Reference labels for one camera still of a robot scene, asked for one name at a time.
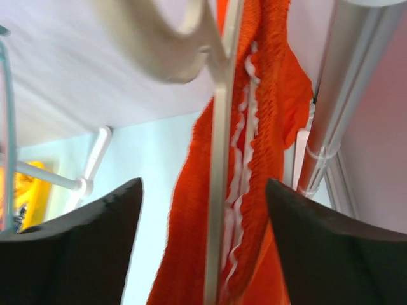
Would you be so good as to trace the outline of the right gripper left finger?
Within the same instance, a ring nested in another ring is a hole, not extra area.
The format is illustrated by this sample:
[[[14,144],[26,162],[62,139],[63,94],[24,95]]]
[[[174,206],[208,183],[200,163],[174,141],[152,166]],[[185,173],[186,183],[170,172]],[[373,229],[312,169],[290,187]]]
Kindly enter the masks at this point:
[[[120,304],[142,206],[131,179],[21,233],[1,233],[1,304]]]

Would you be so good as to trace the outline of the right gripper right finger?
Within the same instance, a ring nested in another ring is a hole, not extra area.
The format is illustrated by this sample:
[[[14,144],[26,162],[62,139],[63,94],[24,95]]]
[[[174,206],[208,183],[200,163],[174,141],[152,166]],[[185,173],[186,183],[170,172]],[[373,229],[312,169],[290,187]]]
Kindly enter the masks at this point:
[[[406,235],[269,179],[268,212],[291,304],[406,304]]]

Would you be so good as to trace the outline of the orange shorts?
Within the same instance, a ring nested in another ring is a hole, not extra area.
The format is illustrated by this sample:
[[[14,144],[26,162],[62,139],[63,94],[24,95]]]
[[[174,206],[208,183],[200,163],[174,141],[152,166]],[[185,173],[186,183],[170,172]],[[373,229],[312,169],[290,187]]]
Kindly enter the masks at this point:
[[[231,107],[221,304],[288,304],[265,200],[308,121],[312,84],[287,42],[288,1],[246,1]],[[202,304],[213,105],[197,119],[149,304]]]

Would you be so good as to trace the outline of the beige hanger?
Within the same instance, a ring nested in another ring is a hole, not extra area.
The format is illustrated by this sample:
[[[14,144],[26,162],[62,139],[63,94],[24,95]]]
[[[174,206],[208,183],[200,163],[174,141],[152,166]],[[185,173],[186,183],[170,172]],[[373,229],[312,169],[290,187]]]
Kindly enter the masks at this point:
[[[188,83],[208,66],[213,82],[212,148],[204,304],[217,304],[221,278],[231,104],[243,1],[229,1],[219,32],[208,1],[188,1],[180,28],[171,27],[152,1],[93,1],[125,54],[150,78]]]

